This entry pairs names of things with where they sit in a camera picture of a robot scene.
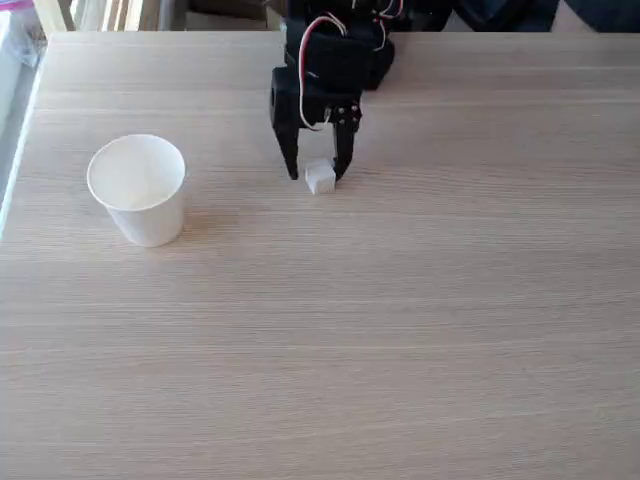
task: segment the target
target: wooden table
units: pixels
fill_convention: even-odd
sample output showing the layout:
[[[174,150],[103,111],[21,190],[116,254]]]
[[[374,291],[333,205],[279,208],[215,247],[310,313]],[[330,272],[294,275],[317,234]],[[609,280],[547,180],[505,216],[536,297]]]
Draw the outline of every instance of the wooden table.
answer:
[[[640,476],[640,39],[395,39],[314,197],[268,121],[279,34],[54,38],[0,248],[2,478]],[[188,162],[167,247],[85,186],[131,132]]]

